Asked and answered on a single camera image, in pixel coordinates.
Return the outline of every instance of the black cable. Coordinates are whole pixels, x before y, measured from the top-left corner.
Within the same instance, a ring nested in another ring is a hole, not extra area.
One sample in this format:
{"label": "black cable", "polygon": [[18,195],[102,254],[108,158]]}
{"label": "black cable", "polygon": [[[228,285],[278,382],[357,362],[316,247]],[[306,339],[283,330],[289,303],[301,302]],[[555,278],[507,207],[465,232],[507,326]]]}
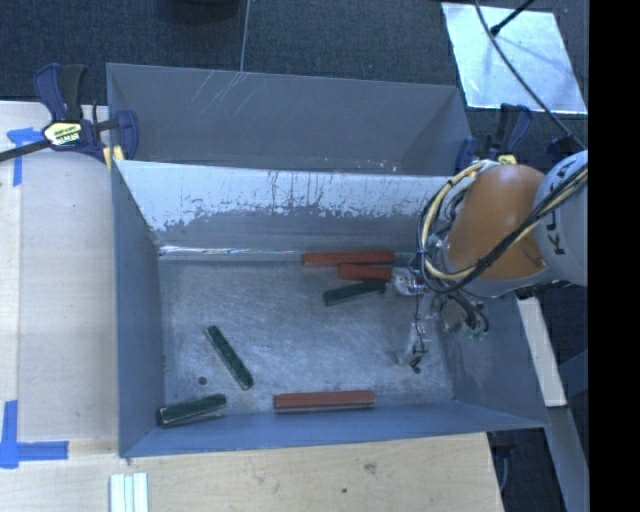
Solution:
{"label": "black cable", "polygon": [[551,110],[549,109],[549,107],[547,107],[547,105],[545,105],[545,103],[538,97],[538,95],[531,89],[531,87],[529,87],[529,85],[524,81],[524,79],[522,78],[522,76],[520,75],[520,73],[518,73],[518,71],[513,67],[513,64],[511,64],[511,62],[509,61],[509,59],[507,59],[507,56],[504,54],[504,52],[502,51],[502,48],[500,48],[500,46],[498,46],[498,43],[495,40],[495,37],[493,36],[493,34],[491,33],[491,29],[489,28],[489,25],[487,24],[486,20],[484,19],[484,15],[482,14],[482,11],[480,9],[480,4],[478,3],[478,0],[474,0],[474,5],[476,8],[476,12],[478,13],[478,18],[480,19],[480,23],[482,24],[482,27],[484,28],[484,31],[487,33],[487,36],[489,37],[489,40],[491,41],[491,44],[493,45],[493,47],[496,49],[496,51],[498,52],[498,54],[500,55],[500,57],[502,58],[502,60],[504,61],[504,63],[507,65],[507,67],[511,70],[511,72],[513,73],[513,76],[516,77],[516,79],[518,80],[518,82],[520,82],[520,84],[522,85],[522,87],[524,87],[526,89],[526,91],[531,95],[531,97],[535,100],[535,102],[540,106],[540,108],[542,110],[544,110],[544,112],[549,116],[549,118],[556,123],[556,125],[558,125],[558,127],[565,133],[565,135],[567,137],[570,137],[579,147],[580,149],[586,149],[586,146],[582,143],[582,141],[580,141],[572,132],[571,130],[569,130],[569,128],[567,128],[564,123],[562,123],[562,121],[560,121],[560,119],[558,119],[553,112],[551,112]]}

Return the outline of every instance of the gray bin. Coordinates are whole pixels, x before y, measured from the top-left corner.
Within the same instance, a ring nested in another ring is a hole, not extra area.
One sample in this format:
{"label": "gray bin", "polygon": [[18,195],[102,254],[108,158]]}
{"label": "gray bin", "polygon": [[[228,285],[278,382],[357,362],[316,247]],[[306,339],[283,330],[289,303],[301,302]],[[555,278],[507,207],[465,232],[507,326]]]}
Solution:
{"label": "gray bin", "polygon": [[[512,296],[489,335],[429,334],[422,372],[394,354],[415,297],[326,307],[350,284],[305,252],[415,251],[418,215],[468,135],[452,87],[110,65],[109,105],[139,119],[113,170],[121,456],[540,427],[546,410]],[[204,330],[251,371],[242,390]],[[276,414],[274,394],[372,389],[366,410]],[[214,420],[162,428],[163,405],[224,393]]]}

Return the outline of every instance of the clamp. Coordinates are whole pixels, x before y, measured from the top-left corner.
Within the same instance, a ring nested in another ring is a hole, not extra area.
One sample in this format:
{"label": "clamp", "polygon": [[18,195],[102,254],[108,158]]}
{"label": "clamp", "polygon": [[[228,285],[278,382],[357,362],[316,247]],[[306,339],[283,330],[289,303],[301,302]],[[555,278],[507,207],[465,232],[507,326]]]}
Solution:
{"label": "clamp", "polygon": [[[524,105],[501,104],[498,132],[495,137],[487,136],[482,159],[514,163],[513,153],[529,133],[532,121],[533,114]],[[479,144],[475,137],[465,138],[456,158],[456,172],[481,159],[477,155]]]}
{"label": "clamp", "polygon": [[79,91],[86,70],[80,64],[61,66],[53,63],[35,74],[36,95],[49,110],[51,122],[42,129],[41,140],[0,153],[0,162],[51,148],[89,155],[109,165],[111,148],[102,142],[100,134],[116,128],[120,132],[118,152],[126,159],[134,157],[138,148],[138,128],[133,111],[119,110],[113,119],[98,122],[94,104],[93,122],[84,119]]}

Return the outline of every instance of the blue tape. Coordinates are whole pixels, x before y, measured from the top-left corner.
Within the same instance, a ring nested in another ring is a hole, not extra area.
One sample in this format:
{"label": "blue tape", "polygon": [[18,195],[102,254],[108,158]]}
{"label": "blue tape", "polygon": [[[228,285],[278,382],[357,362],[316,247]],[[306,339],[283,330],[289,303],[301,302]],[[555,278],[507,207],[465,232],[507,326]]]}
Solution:
{"label": "blue tape", "polygon": [[19,443],[17,441],[17,425],[18,401],[5,402],[2,440],[0,441],[0,468],[15,469],[22,461],[65,460],[69,458],[69,441]]}
{"label": "blue tape", "polygon": [[[31,142],[40,142],[44,139],[42,133],[33,128],[20,128],[18,130],[10,130],[7,132],[7,137],[13,142],[17,148],[23,144],[29,144]],[[13,164],[13,186],[17,187],[22,183],[22,157],[19,156],[15,159]]]}

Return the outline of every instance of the bin floor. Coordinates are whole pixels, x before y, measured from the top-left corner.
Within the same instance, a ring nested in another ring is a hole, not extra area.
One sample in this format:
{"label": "bin floor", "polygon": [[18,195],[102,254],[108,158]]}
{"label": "bin floor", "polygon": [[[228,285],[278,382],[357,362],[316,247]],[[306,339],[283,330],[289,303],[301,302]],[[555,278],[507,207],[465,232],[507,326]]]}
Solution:
{"label": "bin floor", "polygon": [[[225,414],[273,410],[285,392],[371,389],[377,405],[453,398],[440,341],[416,374],[397,353],[412,335],[416,299],[370,295],[326,307],[323,292],[353,284],[299,261],[160,260],[165,400],[227,396]],[[217,326],[251,372],[242,390],[207,340]]]}

